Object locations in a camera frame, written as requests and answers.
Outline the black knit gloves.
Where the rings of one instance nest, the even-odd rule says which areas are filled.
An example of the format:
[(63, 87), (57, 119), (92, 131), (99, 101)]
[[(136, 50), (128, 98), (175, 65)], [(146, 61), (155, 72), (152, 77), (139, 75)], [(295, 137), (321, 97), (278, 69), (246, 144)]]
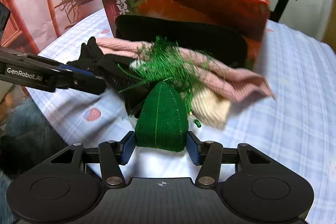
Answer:
[(133, 61), (135, 59), (131, 57), (103, 53), (96, 38), (91, 37), (81, 45), (79, 59), (67, 64), (102, 77), (109, 87), (122, 95), (127, 114), (139, 118), (153, 86), (144, 84), (137, 73), (130, 70), (129, 65)]

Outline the red strawberry cardboard box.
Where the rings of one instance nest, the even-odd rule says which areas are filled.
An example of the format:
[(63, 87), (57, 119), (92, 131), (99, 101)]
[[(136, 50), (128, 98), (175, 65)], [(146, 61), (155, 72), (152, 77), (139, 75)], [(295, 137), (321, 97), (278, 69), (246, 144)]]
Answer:
[(247, 42), (247, 69), (253, 69), (270, 16), (269, 0), (102, 0), (113, 35), (121, 15), (230, 28)]

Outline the green tasselled pouch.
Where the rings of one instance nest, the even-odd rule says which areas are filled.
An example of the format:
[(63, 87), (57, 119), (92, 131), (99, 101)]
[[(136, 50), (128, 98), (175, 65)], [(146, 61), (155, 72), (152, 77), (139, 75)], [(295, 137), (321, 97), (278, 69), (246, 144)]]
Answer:
[(181, 152), (186, 146), (193, 93), (203, 85), (197, 67), (183, 59), (176, 44), (159, 36), (136, 53), (136, 67), (124, 72), (135, 84), (123, 91), (151, 87), (135, 126), (136, 144)]

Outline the cream knit hat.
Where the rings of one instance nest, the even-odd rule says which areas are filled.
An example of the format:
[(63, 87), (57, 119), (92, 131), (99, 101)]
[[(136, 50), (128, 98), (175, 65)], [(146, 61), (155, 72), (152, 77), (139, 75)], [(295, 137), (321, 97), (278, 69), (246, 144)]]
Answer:
[(136, 60), (129, 67), (146, 84), (169, 84), (179, 94), (187, 114), (194, 117), (193, 123), (219, 128), (226, 124), (231, 102), (206, 87), (191, 63), (169, 57), (165, 61)]

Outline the blue checked tablecloth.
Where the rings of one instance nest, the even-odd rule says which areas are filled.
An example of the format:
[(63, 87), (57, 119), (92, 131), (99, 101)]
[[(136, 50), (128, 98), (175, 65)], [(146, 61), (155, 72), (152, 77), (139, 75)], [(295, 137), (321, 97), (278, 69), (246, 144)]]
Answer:
[[(335, 53), (324, 43), (268, 22), (254, 65), (274, 97), (252, 94), (231, 106), (226, 125), (191, 129), (224, 147), (248, 143), (310, 182), (314, 202), (309, 223), (335, 223)], [(55, 131), (68, 143), (97, 147), (133, 129), (123, 99), (108, 89), (95, 96), (58, 89), (29, 89)]]

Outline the pink knit scarf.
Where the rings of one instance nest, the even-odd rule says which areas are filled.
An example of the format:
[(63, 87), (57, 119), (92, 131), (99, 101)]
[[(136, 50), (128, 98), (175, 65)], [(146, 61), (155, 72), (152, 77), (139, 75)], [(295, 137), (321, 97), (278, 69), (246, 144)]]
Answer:
[[(152, 43), (131, 42), (116, 38), (97, 38), (96, 43), (104, 54), (147, 59)], [(180, 56), (195, 67), (201, 82), (216, 94), (231, 102), (242, 102), (254, 92), (264, 97), (275, 97), (266, 79), (248, 69), (233, 69), (206, 55), (179, 48)]]

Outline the black fabric hat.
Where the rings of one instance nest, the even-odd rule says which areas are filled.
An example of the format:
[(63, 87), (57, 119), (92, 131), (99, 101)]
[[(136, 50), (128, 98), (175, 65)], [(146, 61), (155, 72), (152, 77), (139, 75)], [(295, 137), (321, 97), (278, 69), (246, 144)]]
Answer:
[(245, 67), (247, 42), (230, 28), (138, 15), (118, 16), (115, 24), (115, 38), (131, 42), (153, 42), (159, 36), (176, 46), (204, 52), (229, 67)]

